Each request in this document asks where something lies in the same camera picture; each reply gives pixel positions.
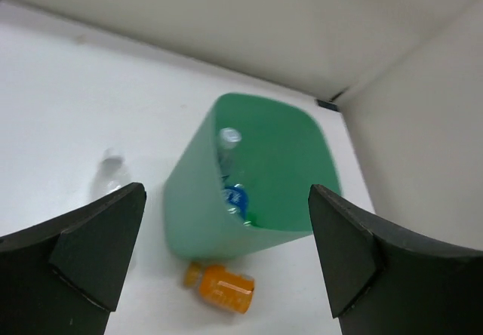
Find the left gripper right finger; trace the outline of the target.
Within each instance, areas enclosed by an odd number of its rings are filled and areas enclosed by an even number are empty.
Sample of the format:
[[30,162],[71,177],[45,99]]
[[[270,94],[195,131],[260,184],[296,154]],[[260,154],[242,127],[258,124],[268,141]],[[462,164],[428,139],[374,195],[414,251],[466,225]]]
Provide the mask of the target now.
[[344,334],[480,334],[482,253],[418,234],[322,185],[309,215]]

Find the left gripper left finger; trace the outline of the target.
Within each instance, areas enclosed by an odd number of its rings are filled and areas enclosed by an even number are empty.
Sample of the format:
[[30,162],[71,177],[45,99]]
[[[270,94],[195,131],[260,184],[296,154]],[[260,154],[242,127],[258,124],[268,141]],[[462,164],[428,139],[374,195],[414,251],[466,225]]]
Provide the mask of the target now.
[[117,309],[146,191],[130,183],[1,238],[3,334],[102,334]]

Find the clear plastic bottle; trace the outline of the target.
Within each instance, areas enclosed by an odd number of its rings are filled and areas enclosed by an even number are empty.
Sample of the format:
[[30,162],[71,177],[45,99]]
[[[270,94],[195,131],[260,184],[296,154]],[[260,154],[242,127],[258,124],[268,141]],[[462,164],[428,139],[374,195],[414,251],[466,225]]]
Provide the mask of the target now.
[[96,201],[131,182],[125,157],[119,150],[108,148],[100,161],[91,184],[91,200]]

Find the orange plastic bottle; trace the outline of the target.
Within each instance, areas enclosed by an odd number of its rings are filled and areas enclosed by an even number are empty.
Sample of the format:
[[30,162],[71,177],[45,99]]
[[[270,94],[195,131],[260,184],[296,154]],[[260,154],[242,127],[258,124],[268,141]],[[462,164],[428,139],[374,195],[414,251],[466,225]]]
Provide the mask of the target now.
[[230,272],[225,266],[191,262],[183,277],[183,285],[194,288],[206,303],[226,311],[245,314],[250,308],[255,280]]

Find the white orange label bottle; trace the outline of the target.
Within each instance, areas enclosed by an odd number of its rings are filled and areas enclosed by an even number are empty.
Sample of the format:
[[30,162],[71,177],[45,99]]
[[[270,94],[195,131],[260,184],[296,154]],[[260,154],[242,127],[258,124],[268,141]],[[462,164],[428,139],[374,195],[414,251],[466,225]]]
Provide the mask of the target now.
[[226,182],[233,172],[236,148],[241,141],[242,135],[235,128],[222,128],[217,135],[217,159],[223,182]]

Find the blue label plastic bottle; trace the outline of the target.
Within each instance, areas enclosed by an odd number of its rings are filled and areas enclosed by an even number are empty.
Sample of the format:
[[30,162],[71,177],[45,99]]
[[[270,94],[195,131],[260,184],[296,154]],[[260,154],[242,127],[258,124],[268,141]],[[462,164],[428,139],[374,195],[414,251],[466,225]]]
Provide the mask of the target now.
[[229,213],[237,215],[241,220],[248,218],[248,194],[242,184],[225,186],[223,197]]

